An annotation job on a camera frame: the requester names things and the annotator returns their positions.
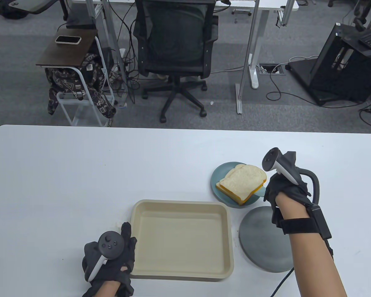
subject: black glove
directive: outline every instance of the black glove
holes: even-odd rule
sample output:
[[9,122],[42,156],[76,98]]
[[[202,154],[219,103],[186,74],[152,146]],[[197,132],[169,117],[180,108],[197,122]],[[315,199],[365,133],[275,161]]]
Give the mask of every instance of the black glove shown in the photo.
[[[136,238],[130,236],[131,226],[128,222],[125,222],[121,226],[121,235],[124,239],[124,250],[122,254],[114,260],[108,260],[105,265],[102,265],[98,274],[95,276],[93,281],[91,281],[92,287],[85,292],[83,297],[92,297],[94,296],[102,284],[108,280],[114,280],[120,282],[121,285],[117,291],[117,297],[129,297],[133,295],[133,287],[130,285],[130,273],[133,270],[134,261],[135,261],[135,246]],[[91,242],[86,245],[85,248],[85,257],[83,259],[83,270],[87,267],[88,255],[98,250],[98,243]],[[125,271],[121,271],[121,267],[127,267]]]
[[272,210],[276,208],[275,199],[279,192],[283,192],[289,198],[305,206],[312,205],[312,202],[307,198],[307,196],[310,196],[310,193],[305,182],[296,185],[284,177],[283,174],[276,173],[269,180],[264,195],[264,201],[268,201],[271,204]]

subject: human arm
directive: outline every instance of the human arm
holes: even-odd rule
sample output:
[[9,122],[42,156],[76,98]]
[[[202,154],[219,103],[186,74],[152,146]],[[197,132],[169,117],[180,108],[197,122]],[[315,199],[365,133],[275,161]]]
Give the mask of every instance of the human arm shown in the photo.
[[121,283],[115,280],[107,280],[102,284],[95,297],[114,297],[120,285]]
[[[283,219],[308,218],[304,205],[280,192],[276,204]],[[294,271],[302,297],[346,297],[341,278],[318,233],[290,234]]]

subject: bread slice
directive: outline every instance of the bread slice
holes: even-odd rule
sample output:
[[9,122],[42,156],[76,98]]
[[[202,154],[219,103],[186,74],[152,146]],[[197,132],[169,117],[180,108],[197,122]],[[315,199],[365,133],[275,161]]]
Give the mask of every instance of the bread slice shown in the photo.
[[243,205],[267,180],[266,173],[253,165],[239,164],[216,184],[216,187]]

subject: black equipment stand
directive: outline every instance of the black equipment stand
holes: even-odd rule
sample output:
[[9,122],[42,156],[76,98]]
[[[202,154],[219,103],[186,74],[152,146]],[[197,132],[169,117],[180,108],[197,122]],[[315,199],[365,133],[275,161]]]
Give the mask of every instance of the black equipment stand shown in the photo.
[[318,58],[289,62],[286,70],[317,105],[337,100],[365,102],[371,95],[371,50],[358,41],[362,34],[355,27],[336,23]]

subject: wrist strap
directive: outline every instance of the wrist strap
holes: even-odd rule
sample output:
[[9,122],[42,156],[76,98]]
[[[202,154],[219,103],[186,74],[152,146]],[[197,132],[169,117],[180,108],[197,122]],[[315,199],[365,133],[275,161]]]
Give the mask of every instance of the wrist strap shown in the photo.
[[319,228],[313,218],[281,220],[280,227],[282,228],[284,234],[320,233]]

